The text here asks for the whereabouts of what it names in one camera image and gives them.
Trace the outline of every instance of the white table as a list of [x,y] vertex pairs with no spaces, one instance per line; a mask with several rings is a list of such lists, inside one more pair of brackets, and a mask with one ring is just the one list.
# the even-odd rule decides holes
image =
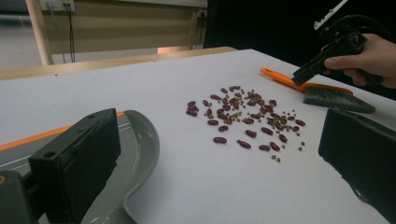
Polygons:
[[[124,65],[61,76],[0,82],[0,145],[72,124],[88,114],[115,107],[145,114],[161,142],[158,164],[130,201],[140,223],[388,223],[361,202],[347,182],[318,154],[327,108],[302,103],[303,95],[260,73],[261,67],[291,74],[294,65],[254,50],[239,50],[167,61]],[[310,81],[346,87],[326,77]],[[276,111],[294,109],[306,122],[301,136],[287,134],[279,152],[257,149],[277,138],[244,134],[235,123],[227,133],[208,126],[202,100],[222,87],[240,85],[264,99],[276,99]],[[377,111],[364,115],[396,129],[396,104],[349,87]],[[186,115],[195,100],[197,118]],[[264,126],[254,123],[249,129]],[[213,143],[226,136],[226,145]],[[237,145],[249,141],[252,149]],[[297,150],[301,141],[303,151]],[[281,162],[271,160],[276,154]]]

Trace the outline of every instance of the black tool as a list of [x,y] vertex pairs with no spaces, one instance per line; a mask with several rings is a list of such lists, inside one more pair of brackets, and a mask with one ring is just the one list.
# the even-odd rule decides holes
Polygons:
[[117,166],[120,136],[114,108],[70,127],[29,158],[31,172],[0,172],[0,220],[80,223]]
[[[360,15],[346,16],[321,29],[319,36],[330,41],[331,44],[318,56],[295,71],[293,73],[293,82],[300,86],[316,74],[321,74],[328,70],[324,66],[324,61],[330,57],[360,54],[364,50],[364,45],[367,41],[362,35],[363,33],[378,34],[389,41],[395,42],[393,35],[378,21]],[[380,84],[383,80],[381,76],[373,75],[363,70],[360,70],[360,72],[365,75],[369,85]],[[332,70],[331,73],[335,78],[343,75],[340,70]]]

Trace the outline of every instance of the small seed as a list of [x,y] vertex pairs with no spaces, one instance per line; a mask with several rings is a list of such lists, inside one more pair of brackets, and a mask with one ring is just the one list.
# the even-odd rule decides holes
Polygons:
[[245,148],[251,148],[251,145],[249,144],[249,143],[247,143],[247,142],[244,142],[244,141],[241,141],[241,140],[238,140],[238,141],[236,141],[238,144],[239,144],[239,146],[241,146],[241,147],[245,147]]
[[187,110],[186,114],[191,115],[193,117],[197,117],[198,113],[196,111],[193,110]]
[[207,123],[210,124],[210,125],[218,125],[219,124],[219,122],[217,120],[215,120],[215,119],[210,119],[210,120],[207,121]]
[[279,151],[280,147],[275,142],[270,142],[271,149]]
[[257,133],[251,130],[246,130],[246,134],[253,138],[257,136]]
[[227,142],[227,139],[226,139],[226,138],[223,138],[223,137],[215,137],[215,138],[213,138],[213,141],[214,141],[215,143],[222,143],[222,144],[225,144],[225,143]]
[[259,149],[260,149],[260,150],[263,150],[263,151],[269,151],[271,148],[268,147],[267,145],[260,145],[260,146],[259,146]]
[[219,127],[219,131],[221,131],[221,132],[225,132],[227,130],[228,130],[228,126],[227,125],[223,125],[223,126]]

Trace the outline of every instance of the cable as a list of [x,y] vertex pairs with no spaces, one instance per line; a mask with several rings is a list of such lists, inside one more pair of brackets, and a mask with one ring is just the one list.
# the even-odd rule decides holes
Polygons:
[[62,56],[64,58],[64,52],[65,52],[65,50],[64,50],[64,40],[62,38],[61,32],[59,31],[58,24],[56,23],[56,20],[55,20],[55,16],[53,15],[53,4],[51,2],[46,2],[46,6],[49,9],[50,15],[52,17],[53,25],[55,26],[56,33],[58,34],[59,40],[61,41],[61,46],[62,46],[62,49],[63,49],[62,50]]
[[73,32],[73,23],[72,23],[72,9],[70,4],[64,4],[67,11],[67,17],[69,18],[69,42],[70,42],[70,58],[72,63],[76,62],[76,54],[74,48],[74,32]]

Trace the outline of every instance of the black cable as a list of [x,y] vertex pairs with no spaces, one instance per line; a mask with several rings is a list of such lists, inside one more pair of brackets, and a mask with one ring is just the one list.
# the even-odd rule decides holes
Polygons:
[[67,17],[69,18],[69,42],[70,42],[70,58],[72,63],[76,62],[75,47],[74,47],[74,32],[72,22],[72,9],[69,4],[64,4],[67,11]]

